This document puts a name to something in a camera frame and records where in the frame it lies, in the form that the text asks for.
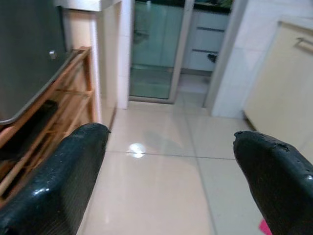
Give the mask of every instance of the drawer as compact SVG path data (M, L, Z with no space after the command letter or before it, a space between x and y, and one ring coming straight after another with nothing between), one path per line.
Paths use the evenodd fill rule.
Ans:
M215 68L215 63L211 62L207 55L207 52L192 51L188 58L187 66L185 69L190 70L204 70L213 71Z
M224 33L208 30L196 30L192 49L220 51Z
M201 12L197 11L198 23L197 27L213 28L226 30L228 26L228 15L223 15L213 12Z

